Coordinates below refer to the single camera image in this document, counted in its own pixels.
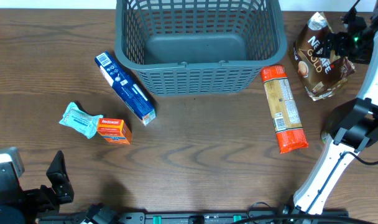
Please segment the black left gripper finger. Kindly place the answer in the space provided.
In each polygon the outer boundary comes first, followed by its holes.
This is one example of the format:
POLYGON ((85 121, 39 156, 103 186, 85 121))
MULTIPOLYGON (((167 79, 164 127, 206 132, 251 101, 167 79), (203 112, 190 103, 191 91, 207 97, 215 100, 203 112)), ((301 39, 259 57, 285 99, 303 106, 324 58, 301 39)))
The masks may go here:
POLYGON ((65 158, 62 151, 58 151, 51 162, 46 175, 52 184, 59 204, 72 203, 74 190, 68 178, 65 158))
POLYGON ((25 168, 16 147, 0 149, 0 187, 19 187, 25 168))

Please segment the brown Nescafe Gold bag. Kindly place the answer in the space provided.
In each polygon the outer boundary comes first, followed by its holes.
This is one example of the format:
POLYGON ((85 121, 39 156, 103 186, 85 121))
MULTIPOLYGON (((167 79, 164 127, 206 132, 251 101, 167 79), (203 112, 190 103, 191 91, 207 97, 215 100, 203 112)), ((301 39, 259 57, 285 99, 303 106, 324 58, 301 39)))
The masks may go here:
POLYGON ((288 55, 309 97, 321 100, 336 94, 356 69, 346 57, 331 53, 330 58, 314 57, 327 34, 333 30, 322 12, 316 12, 299 33, 288 55))

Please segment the grey plastic basket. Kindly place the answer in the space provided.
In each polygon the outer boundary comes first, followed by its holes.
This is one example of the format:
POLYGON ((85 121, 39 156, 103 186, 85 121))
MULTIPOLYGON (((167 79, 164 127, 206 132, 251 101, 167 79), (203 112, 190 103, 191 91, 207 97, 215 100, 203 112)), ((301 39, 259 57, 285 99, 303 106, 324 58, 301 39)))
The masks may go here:
POLYGON ((287 49, 278 0, 118 0, 114 52, 159 96, 234 93, 287 49))

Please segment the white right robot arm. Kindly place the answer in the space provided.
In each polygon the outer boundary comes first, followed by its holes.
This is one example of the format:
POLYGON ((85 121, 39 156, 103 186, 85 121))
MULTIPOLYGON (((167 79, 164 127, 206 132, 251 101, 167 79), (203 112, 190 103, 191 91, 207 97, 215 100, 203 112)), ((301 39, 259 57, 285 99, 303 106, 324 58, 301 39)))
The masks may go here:
POLYGON ((317 12, 289 47, 288 55, 313 100, 334 95, 354 73, 368 66, 356 97, 328 116, 321 130, 323 152, 293 195, 294 210, 321 214, 328 195, 349 163, 378 141, 378 1, 369 22, 352 7, 342 18, 346 31, 333 32, 317 12))

